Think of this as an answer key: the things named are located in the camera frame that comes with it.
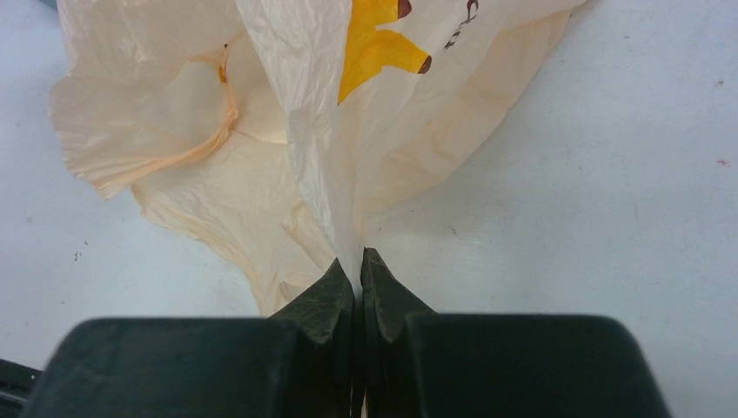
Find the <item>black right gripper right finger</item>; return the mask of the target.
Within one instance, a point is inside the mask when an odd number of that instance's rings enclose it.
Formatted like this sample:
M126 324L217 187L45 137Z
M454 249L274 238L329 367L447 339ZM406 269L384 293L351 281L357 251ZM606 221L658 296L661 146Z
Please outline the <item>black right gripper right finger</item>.
M586 314L437 313L361 267L370 417L667 417L636 339Z

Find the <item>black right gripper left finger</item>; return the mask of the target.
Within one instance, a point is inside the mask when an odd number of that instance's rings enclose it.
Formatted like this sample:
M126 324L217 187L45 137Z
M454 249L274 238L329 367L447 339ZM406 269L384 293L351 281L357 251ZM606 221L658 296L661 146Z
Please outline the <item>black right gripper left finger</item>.
M341 265L267 318L102 318L73 328L26 417L347 417L354 294Z

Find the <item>orange translucent plastic bag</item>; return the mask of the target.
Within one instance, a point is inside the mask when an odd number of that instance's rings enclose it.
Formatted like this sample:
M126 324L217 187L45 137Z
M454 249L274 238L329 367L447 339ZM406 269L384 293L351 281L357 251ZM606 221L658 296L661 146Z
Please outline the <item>orange translucent plastic bag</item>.
M273 314L500 125L575 1L61 1L69 171L238 266Z

